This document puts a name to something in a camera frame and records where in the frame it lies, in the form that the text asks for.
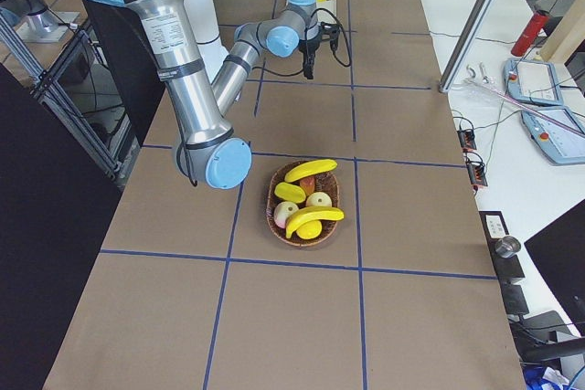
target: white table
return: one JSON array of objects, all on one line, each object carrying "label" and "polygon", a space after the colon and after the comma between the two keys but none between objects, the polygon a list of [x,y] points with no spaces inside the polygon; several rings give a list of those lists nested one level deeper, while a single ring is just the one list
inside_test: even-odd
[{"label": "white table", "polygon": [[[422,3],[443,71],[457,38],[435,33],[459,36],[475,0],[422,0]],[[478,37],[514,42],[531,16],[532,11],[526,0],[495,0]],[[471,65],[479,74],[479,64],[483,62],[488,75],[495,80],[495,86],[503,91],[503,66],[511,57],[512,46],[475,40],[465,66]],[[536,54],[533,51],[529,58]],[[570,78],[565,66],[557,65],[556,68],[559,80]],[[455,83],[462,83],[468,76],[466,69],[463,69]],[[564,84],[574,85],[574,82],[570,80]],[[585,100],[579,90],[563,89],[562,93],[565,105],[579,113],[585,111]],[[449,102],[454,111],[462,113],[475,126],[498,121],[501,100],[495,95],[484,94],[480,90],[470,93],[469,87],[464,90],[454,87],[449,93]],[[516,110],[516,107],[506,103],[500,120]],[[491,127],[475,133],[478,153],[485,161],[490,156],[494,132],[495,127]],[[501,211],[509,233],[524,242],[585,198],[584,175],[585,165],[552,165],[530,140],[518,113],[498,126],[487,167],[489,186],[478,192],[475,198],[477,207],[479,210]],[[526,274],[521,286],[530,309],[528,316],[556,311],[564,321],[569,321],[527,251],[523,249],[518,257]]]}]

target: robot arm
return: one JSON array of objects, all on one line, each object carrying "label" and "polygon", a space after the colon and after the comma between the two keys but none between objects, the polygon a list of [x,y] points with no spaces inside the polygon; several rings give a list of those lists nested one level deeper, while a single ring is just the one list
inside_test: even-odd
[{"label": "robot arm", "polygon": [[16,26],[26,17],[38,37],[44,37],[59,27],[44,0],[0,0],[0,15],[10,26]]},{"label": "robot arm", "polygon": [[238,185],[250,169],[251,152],[244,141],[231,137],[233,128],[224,115],[264,49],[288,57],[300,41],[318,34],[316,0],[288,0],[277,18],[241,26],[212,83],[184,0],[94,1],[128,7],[140,17],[175,108],[181,134],[175,161],[181,172],[216,188]]}]

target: basket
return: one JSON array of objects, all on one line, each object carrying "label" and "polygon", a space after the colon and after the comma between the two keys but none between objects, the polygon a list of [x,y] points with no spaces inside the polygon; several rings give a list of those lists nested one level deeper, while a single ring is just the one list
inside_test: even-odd
[{"label": "basket", "polygon": [[[313,239],[301,239],[293,234],[290,239],[287,239],[285,230],[276,226],[274,223],[274,218],[272,216],[274,208],[282,201],[274,194],[274,187],[276,187],[278,183],[284,181],[284,176],[286,173],[292,170],[295,166],[305,162],[305,160],[301,160],[298,162],[289,163],[274,173],[271,179],[270,187],[268,188],[268,199],[266,202],[266,219],[268,220],[268,226],[270,227],[272,233],[281,241],[298,248],[316,246],[330,237],[337,227],[337,221],[321,220],[323,231],[318,237]],[[331,197],[332,206],[339,207],[339,184],[337,184],[337,179],[333,173],[329,172],[317,174],[314,179],[314,190],[315,192],[327,193]]]}]

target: red bottle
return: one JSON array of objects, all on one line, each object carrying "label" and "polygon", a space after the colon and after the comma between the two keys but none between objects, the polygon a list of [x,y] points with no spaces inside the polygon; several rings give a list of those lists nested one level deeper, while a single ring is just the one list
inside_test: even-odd
[{"label": "red bottle", "polygon": [[536,11],[512,47],[512,55],[523,57],[549,18],[550,14],[547,11]]}]

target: table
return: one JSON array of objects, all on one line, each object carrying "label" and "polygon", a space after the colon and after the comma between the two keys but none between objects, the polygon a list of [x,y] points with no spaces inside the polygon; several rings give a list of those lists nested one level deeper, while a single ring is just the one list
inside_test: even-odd
[{"label": "table", "polygon": [[[228,47],[284,5],[215,1]],[[420,0],[337,12],[351,69],[322,50],[313,82],[254,71],[231,109],[253,151],[240,187],[176,172],[162,101],[47,390],[524,388]],[[271,234],[265,200],[307,157],[338,161],[346,219],[300,250]]]},{"label": "table", "polygon": [[[475,0],[422,0],[431,32],[459,35]],[[495,85],[504,90],[503,66],[511,57],[510,49],[532,16],[526,0],[495,0],[478,37],[512,42],[476,40],[467,64],[479,72],[483,62]],[[441,71],[445,68],[457,38],[433,35],[433,45]],[[556,65],[559,80],[570,78],[563,65]],[[456,83],[468,74],[459,72]],[[585,100],[579,90],[562,91],[566,105],[574,111],[585,111]],[[500,100],[454,88],[449,93],[454,111],[471,119],[475,126],[498,121]],[[501,119],[517,110],[506,104]],[[478,152],[486,160],[492,148],[495,128],[478,131]],[[475,198],[479,210],[502,211],[509,232],[521,242],[528,240],[546,225],[585,198],[585,165],[553,166],[527,136],[519,114],[499,125],[491,160],[487,168],[489,187]],[[521,283],[529,309],[528,316],[556,311],[565,322],[569,318],[541,278],[530,256],[523,249],[520,258],[526,281]]]}]

